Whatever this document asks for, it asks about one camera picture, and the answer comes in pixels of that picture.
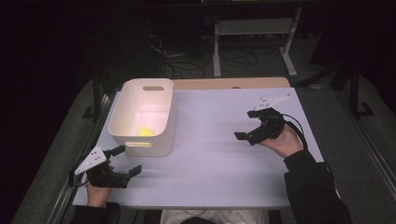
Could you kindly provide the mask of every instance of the hand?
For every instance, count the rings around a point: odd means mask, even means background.
[[[110,197],[112,188],[97,188],[90,181],[87,182],[88,206],[106,208],[107,200]]]
[[[282,158],[303,150],[296,132],[288,124],[285,124],[278,138],[264,140],[260,142],[260,145],[271,148]]]

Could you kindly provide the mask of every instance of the white tabletop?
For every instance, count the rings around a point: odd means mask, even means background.
[[[142,164],[143,171],[127,189],[113,189],[110,201],[135,208],[240,209],[290,206],[283,174],[283,159],[272,150],[238,141],[234,132],[259,127],[249,110],[260,97],[291,94],[274,106],[302,124],[309,150],[323,161],[304,111],[293,88],[175,91],[177,124],[172,151],[166,157],[111,158],[115,172],[126,173]],[[117,146],[108,133],[110,109],[97,146]],[[73,204],[86,204],[85,187],[79,188]]]

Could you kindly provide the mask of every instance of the white plastic bin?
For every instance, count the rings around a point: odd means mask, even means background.
[[[167,78],[139,78],[124,84],[108,132],[128,156],[162,157],[169,154],[175,132],[174,83]],[[152,136],[139,136],[147,128]]]

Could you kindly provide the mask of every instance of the yellow object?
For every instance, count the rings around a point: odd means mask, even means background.
[[[154,136],[154,134],[152,134],[146,125],[143,125],[137,132],[137,136]]]

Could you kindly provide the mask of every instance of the black sleeve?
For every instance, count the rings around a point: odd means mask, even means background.
[[[107,203],[106,208],[76,206],[71,224],[116,224],[120,220],[120,206]]]
[[[285,159],[286,190],[299,224],[352,223],[347,206],[338,197],[332,174],[325,162],[316,163],[308,150]]]

